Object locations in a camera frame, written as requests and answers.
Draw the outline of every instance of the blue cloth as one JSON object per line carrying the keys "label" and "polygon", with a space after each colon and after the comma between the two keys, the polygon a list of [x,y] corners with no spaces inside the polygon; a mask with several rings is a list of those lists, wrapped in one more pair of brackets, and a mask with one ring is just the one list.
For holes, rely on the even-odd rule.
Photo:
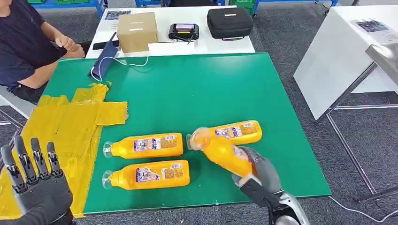
{"label": "blue cloth", "polygon": [[44,19],[27,0],[12,0],[10,10],[9,16],[0,17],[0,85],[8,90],[65,54],[45,36]]}

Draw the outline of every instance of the hand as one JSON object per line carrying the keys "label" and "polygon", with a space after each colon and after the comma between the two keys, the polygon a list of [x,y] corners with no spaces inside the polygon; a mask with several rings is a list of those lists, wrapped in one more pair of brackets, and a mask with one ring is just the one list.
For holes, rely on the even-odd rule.
{"label": "hand", "polygon": [[257,176],[241,178],[232,174],[234,182],[254,203],[268,208],[270,225],[309,225],[308,218],[297,199],[282,191],[281,183],[271,161],[256,150],[239,146],[254,164]]}
{"label": "hand", "polygon": [[58,45],[58,47],[65,48],[66,51],[68,51],[68,52],[69,51],[73,52],[77,48],[75,42],[70,37],[67,37],[65,35],[57,37],[55,39],[55,43]]}
{"label": "hand", "polygon": [[[271,193],[276,193],[282,190],[278,173],[269,159],[264,158],[254,149],[245,146],[239,146],[238,148],[242,149],[247,154],[250,162],[254,164],[257,178],[264,189]],[[232,174],[232,178],[236,184],[238,184],[242,179],[235,174]]]}
{"label": "hand", "polygon": [[47,144],[48,159],[51,166],[51,172],[48,172],[38,139],[31,139],[33,159],[38,169],[37,176],[22,137],[16,136],[14,142],[25,174],[25,182],[8,145],[1,147],[1,155],[4,161],[4,169],[12,183],[14,197],[23,216],[17,220],[9,221],[9,224],[47,225],[54,221],[69,221],[65,224],[70,224],[73,216],[69,208],[73,197],[55,154],[54,143],[49,142]]}
{"label": "hand", "polygon": [[76,50],[74,51],[67,51],[66,54],[63,56],[64,58],[84,58],[84,50],[81,45],[75,45]]}

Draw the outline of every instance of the green mat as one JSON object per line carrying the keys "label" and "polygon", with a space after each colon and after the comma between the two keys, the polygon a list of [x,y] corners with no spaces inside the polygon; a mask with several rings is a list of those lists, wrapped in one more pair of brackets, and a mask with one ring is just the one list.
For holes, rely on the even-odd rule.
{"label": "green mat", "polygon": [[[141,64],[146,58],[129,58]],[[95,60],[60,62],[44,94],[66,94],[94,82],[87,74]],[[330,189],[267,53],[150,57],[144,67],[112,62],[105,78],[106,101],[128,101],[126,124],[103,127],[84,213],[188,207],[247,202],[230,173],[200,151],[179,157],[105,158],[102,145],[128,136],[180,132],[257,120],[262,139],[247,146],[275,165],[282,187],[298,197],[330,195]],[[128,191],[101,184],[106,170],[144,162],[189,161],[189,185]]]}

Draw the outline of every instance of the black case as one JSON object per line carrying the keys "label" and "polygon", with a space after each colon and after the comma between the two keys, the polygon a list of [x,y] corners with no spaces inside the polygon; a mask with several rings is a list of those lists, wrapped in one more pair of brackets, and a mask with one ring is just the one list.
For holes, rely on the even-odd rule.
{"label": "black case", "polygon": [[213,38],[237,40],[250,34],[253,19],[245,8],[214,8],[207,13],[207,25]]}

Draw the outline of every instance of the yellow bottle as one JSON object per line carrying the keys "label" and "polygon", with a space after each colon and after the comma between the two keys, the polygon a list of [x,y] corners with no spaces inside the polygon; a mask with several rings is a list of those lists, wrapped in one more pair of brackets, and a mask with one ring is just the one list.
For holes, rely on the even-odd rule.
{"label": "yellow bottle", "polygon": [[233,145],[249,144],[261,139],[260,124],[255,120],[210,127],[210,133],[225,136]]}
{"label": "yellow bottle", "polygon": [[105,189],[121,187],[126,190],[169,188],[189,184],[186,160],[128,165],[119,171],[106,171],[102,176]]}
{"label": "yellow bottle", "polygon": [[181,133],[126,137],[119,142],[105,142],[104,155],[107,158],[151,158],[180,156],[183,150]]}
{"label": "yellow bottle", "polygon": [[241,148],[232,145],[224,136],[211,135],[206,127],[187,135],[187,144],[190,150],[201,150],[210,161],[231,173],[241,177],[253,173],[252,163]]}

